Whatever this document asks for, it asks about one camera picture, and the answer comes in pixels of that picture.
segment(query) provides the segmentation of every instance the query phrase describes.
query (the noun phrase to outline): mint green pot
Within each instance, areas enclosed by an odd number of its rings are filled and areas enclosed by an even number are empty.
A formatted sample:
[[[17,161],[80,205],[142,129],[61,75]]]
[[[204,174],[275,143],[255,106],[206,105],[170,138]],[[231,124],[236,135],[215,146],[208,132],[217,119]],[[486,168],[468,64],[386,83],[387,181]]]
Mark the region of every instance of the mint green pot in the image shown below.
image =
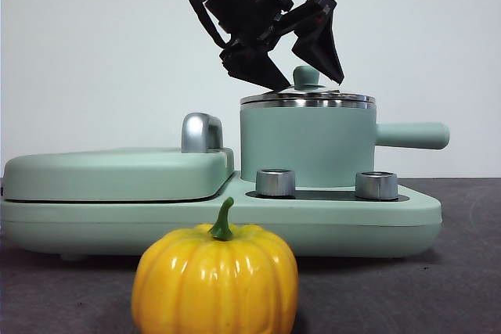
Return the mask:
[[[440,123],[377,124],[374,98],[337,91],[289,90],[241,101],[242,179],[262,168],[294,170],[298,187],[355,185],[374,170],[376,145],[442,149]]]

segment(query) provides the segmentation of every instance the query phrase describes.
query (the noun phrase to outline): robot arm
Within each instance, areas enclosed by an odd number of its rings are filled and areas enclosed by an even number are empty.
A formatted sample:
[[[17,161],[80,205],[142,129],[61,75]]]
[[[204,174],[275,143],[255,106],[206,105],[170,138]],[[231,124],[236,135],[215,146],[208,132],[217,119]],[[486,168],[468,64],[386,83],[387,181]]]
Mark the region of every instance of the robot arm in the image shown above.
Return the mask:
[[[341,83],[343,70],[334,45],[334,0],[308,0],[293,8],[292,0],[189,0],[205,30],[222,48],[223,66],[231,77],[280,91],[289,81],[268,53],[293,31],[292,51],[331,80]],[[207,11],[231,38],[224,42]]]

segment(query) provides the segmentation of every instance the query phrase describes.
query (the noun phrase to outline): gray table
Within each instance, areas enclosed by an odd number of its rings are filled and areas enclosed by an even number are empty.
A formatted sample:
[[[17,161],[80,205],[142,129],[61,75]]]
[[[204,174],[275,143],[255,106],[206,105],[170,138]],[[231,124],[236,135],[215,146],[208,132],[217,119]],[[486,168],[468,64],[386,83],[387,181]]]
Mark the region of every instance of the gray table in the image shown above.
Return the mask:
[[[442,202],[433,248],[406,259],[300,258],[294,334],[501,333],[501,179],[401,183]],[[138,257],[72,264],[0,241],[2,334],[136,332]]]

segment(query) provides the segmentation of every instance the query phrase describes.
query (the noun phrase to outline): green stem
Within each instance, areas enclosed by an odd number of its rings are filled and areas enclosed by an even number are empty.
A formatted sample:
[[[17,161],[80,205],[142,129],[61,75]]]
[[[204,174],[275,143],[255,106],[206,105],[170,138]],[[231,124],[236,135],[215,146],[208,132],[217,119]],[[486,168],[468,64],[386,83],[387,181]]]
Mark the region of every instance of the green stem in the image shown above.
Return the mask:
[[[222,203],[221,209],[219,210],[219,215],[214,226],[209,230],[212,237],[217,240],[228,241],[233,237],[233,233],[229,229],[228,225],[228,210],[233,205],[233,198],[228,197],[224,203]]]

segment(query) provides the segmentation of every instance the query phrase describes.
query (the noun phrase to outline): mint green toy kitchen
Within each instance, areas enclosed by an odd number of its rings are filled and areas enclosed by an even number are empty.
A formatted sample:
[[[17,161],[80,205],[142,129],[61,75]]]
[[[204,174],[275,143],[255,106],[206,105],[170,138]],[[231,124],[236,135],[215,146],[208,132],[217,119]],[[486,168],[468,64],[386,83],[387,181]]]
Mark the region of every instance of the mint green toy kitchen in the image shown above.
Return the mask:
[[[375,99],[328,90],[309,66],[294,86],[241,100],[241,166],[217,117],[191,113],[179,145],[21,156],[5,166],[2,230],[76,260],[139,255],[175,228],[261,224],[297,256],[405,257],[432,246],[441,204],[374,171],[376,145],[442,149],[440,123],[377,124]]]

